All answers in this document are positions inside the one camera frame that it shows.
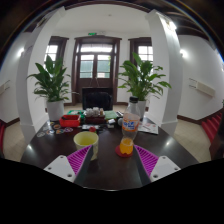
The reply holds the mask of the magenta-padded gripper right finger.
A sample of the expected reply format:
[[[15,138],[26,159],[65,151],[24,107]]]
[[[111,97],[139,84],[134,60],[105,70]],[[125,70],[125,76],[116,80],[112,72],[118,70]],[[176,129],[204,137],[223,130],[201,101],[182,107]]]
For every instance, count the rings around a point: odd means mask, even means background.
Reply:
[[[142,185],[155,182],[180,170],[167,156],[158,157],[137,145],[133,147],[133,155]]]

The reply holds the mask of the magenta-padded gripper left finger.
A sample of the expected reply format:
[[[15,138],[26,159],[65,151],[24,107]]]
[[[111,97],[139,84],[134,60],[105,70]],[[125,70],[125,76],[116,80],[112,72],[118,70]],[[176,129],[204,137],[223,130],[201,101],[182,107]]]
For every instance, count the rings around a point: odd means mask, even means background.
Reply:
[[[69,156],[59,155],[44,170],[81,186],[86,178],[93,146],[85,146]]]

